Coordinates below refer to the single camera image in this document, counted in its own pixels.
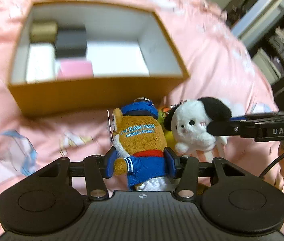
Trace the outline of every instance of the circular pad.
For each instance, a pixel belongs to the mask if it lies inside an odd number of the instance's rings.
[[[52,207],[55,201],[56,197],[53,193],[34,190],[22,194],[18,200],[18,204],[26,211],[40,212]]]
[[[228,177],[207,189],[204,214],[217,226],[241,234],[279,230],[284,222],[284,194],[253,177]]]
[[[12,232],[43,235],[72,224],[83,208],[83,198],[74,188],[37,177],[0,195],[0,223]]]
[[[262,193],[256,190],[240,189],[233,191],[229,195],[229,201],[239,209],[256,210],[263,207],[267,199]]]

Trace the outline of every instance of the brown bear plush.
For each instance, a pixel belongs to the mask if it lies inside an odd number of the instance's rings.
[[[167,146],[158,111],[151,101],[136,101],[113,111],[113,144],[118,159],[114,174],[127,174],[137,191],[172,191],[163,155]]]

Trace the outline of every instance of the pink blanket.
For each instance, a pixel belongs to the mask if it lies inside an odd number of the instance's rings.
[[[27,120],[9,93],[8,65],[21,22],[34,1],[43,0],[0,0],[0,193],[61,156],[80,161],[110,148],[106,110]],[[267,80],[232,36],[224,24],[226,15],[217,6],[205,0],[109,1],[154,8],[175,41],[191,78],[164,103],[213,96],[223,100],[234,116],[277,110]],[[234,137],[229,139],[226,158],[258,175],[277,157],[278,145]],[[270,183],[278,183],[278,171],[276,166],[268,174]],[[83,179],[73,181],[85,194]],[[126,189],[123,177],[106,183],[110,192]]]

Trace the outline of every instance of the plush toy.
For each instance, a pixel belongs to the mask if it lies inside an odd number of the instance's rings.
[[[167,114],[169,110],[170,108],[166,108],[166,107],[159,109],[158,122],[161,124],[161,127],[163,129],[167,146],[170,147],[171,149],[174,149],[177,142],[175,141],[173,137],[172,131],[166,130],[164,127],[165,115]]]
[[[217,143],[226,145],[226,136],[214,137],[206,127],[211,121],[226,121],[231,116],[231,110],[216,98],[186,100],[167,113],[164,127],[173,133],[176,152],[191,155],[197,150],[210,151]]]
[[[144,98],[113,111],[113,145],[118,156],[114,174],[127,174],[130,190],[173,190],[163,155],[167,144],[157,118],[157,109]]]

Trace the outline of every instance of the cardboard box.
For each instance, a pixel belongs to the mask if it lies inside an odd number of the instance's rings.
[[[33,22],[55,21],[59,28],[85,25],[86,57],[94,77],[26,83]],[[160,103],[189,77],[176,46],[155,12],[98,1],[33,4],[11,63],[8,88],[28,117],[117,108],[138,97]]]

